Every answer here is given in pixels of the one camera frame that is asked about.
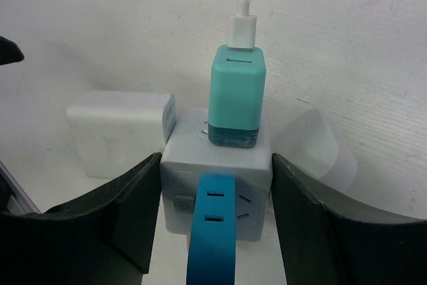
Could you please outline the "teal charger plug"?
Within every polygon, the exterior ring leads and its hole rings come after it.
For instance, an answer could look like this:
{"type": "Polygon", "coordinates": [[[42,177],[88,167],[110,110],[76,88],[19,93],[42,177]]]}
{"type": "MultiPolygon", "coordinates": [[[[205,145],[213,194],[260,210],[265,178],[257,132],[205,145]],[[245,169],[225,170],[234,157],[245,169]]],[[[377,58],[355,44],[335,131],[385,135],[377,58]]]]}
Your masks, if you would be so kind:
{"type": "Polygon", "coordinates": [[[260,130],[266,63],[263,51],[218,47],[211,65],[207,132],[222,147],[252,148],[260,130]]]}

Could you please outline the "blue plug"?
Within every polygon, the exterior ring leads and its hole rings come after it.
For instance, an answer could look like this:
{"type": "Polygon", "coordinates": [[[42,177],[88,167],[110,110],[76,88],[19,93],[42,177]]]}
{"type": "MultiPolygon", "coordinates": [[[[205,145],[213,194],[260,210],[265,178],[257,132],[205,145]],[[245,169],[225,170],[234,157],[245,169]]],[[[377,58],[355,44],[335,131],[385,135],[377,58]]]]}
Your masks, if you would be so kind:
{"type": "Polygon", "coordinates": [[[189,239],[186,283],[234,284],[235,277],[235,178],[224,174],[202,174],[189,239]]]}

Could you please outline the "white cube socket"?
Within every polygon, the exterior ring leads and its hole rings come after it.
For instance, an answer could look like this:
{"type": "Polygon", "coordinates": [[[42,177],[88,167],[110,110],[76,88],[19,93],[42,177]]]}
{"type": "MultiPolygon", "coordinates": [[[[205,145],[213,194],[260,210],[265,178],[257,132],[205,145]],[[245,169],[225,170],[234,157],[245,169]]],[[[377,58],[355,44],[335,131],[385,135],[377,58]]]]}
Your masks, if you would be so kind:
{"type": "Polygon", "coordinates": [[[266,120],[254,147],[226,148],[208,140],[206,109],[186,109],[163,151],[159,172],[168,232],[190,234],[196,200],[224,198],[223,185],[228,184],[234,186],[236,238],[261,238],[273,178],[266,120]]]}

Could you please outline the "white charger plug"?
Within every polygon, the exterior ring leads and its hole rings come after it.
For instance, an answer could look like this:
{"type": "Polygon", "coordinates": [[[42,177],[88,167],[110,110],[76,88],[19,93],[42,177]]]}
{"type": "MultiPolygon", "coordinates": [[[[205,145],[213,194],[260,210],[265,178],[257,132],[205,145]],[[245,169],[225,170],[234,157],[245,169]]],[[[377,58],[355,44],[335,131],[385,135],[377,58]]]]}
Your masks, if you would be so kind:
{"type": "Polygon", "coordinates": [[[176,101],[172,93],[90,91],[66,115],[86,176],[113,179],[164,150],[176,101]]]}

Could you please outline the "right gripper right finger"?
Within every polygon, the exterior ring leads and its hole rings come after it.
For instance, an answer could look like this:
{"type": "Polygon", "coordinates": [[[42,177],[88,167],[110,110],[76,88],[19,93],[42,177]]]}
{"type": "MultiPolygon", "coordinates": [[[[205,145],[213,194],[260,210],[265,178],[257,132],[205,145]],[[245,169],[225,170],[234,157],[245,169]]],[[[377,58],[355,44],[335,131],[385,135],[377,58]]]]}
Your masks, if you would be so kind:
{"type": "Polygon", "coordinates": [[[364,204],[274,154],[272,201],[288,284],[425,284],[426,221],[364,204]]]}

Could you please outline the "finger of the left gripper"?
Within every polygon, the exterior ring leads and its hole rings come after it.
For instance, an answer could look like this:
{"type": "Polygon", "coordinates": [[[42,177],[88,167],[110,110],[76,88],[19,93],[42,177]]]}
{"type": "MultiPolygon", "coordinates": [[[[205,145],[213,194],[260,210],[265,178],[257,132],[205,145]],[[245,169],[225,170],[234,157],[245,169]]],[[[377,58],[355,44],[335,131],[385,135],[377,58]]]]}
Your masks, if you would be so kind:
{"type": "Polygon", "coordinates": [[[24,60],[24,54],[18,47],[18,45],[0,36],[0,65],[9,65],[24,60]]]}

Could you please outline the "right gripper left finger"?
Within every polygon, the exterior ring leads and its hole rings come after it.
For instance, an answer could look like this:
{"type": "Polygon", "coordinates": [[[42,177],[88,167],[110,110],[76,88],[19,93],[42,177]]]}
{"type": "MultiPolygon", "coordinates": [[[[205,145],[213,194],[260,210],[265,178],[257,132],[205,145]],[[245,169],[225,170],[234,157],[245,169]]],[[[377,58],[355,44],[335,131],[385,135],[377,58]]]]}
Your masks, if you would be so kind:
{"type": "Polygon", "coordinates": [[[2,284],[141,284],[161,194],[159,153],[40,214],[1,213],[2,284]]]}

